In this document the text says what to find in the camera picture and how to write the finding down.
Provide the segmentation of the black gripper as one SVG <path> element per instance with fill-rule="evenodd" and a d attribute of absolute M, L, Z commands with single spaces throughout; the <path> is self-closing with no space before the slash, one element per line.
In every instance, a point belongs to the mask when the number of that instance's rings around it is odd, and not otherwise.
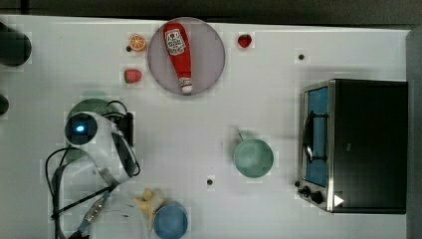
<path fill-rule="evenodd" d="M 127 113 L 124 117 L 115 121 L 117 128 L 123 133 L 129 146 L 133 146 L 133 114 Z"/>

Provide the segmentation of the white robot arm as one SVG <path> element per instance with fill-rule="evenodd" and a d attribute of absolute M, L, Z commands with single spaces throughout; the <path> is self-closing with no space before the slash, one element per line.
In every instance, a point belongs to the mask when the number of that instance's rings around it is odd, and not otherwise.
<path fill-rule="evenodd" d="M 89 239 L 85 233 L 103 210 L 110 194 L 122 183 L 137 176 L 141 167 L 132 148 L 132 118 L 122 118 L 124 125 L 94 112 L 79 112 L 68 118 L 64 133 L 68 146 L 62 150 L 81 151 L 84 155 L 67 164 L 61 164 L 49 181 L 53 199 L 52 219 L 56 239 Z M 98 175 L 105 187 L 66 206 L 60 204 L 61 195 L 73 179 L 92 178 Z M 60 216 L 88 200 L 95 202 L 88 210 L 78 229 L 67 237 L 61 228 Z"/>

